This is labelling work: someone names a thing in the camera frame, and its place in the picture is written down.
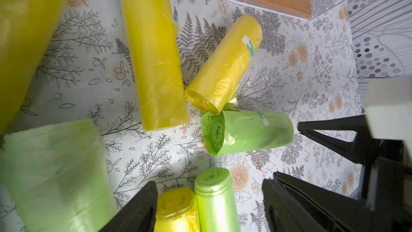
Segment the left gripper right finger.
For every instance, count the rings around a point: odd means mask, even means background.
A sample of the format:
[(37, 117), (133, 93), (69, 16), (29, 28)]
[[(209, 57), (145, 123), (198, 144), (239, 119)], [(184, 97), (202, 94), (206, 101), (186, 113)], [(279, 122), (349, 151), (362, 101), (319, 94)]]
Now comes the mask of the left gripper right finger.
[(272, 232), (368, 232), (370, 211), (359, 200), (276, 172), (262, 184)]

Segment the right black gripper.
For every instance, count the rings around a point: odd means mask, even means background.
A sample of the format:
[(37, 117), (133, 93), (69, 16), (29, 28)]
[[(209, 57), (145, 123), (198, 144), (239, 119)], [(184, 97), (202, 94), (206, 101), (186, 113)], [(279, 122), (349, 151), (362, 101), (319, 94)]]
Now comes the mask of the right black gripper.
[(407, 219), (404, 210), (404, 143), (373, 139), (364, 115), (303, 121), (297, 130), (353, 163), (362, 164), (354, 219)]

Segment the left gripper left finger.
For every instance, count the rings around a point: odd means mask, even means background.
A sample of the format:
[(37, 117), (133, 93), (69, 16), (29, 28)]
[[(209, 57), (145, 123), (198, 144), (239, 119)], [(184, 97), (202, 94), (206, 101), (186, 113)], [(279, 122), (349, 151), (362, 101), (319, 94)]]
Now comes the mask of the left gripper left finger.
[(153, 232), (156, 223), (158, 191), (148, 182), (100, 232)]

